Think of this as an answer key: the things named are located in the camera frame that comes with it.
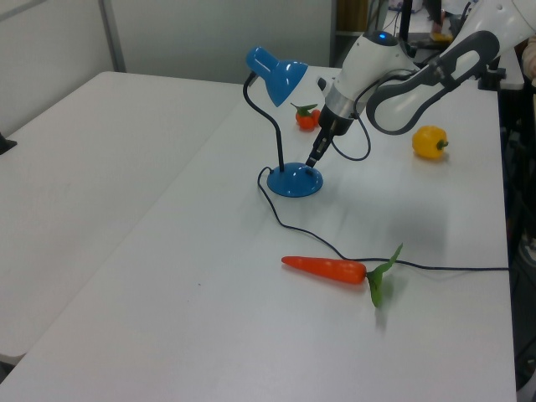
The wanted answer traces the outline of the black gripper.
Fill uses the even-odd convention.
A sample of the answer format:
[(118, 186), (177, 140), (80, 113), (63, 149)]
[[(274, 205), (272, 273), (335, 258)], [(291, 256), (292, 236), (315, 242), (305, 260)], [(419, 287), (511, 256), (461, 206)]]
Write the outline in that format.
[(344, 135), (353, 122), (354, 119), (352, 117), (341, 117), (324, 105), (318, 119), (321, 130), (312, 145), (306, 165), (314, 168), (316, 163), (322, 159), (327, 149), (331, 146), (333, 136)]

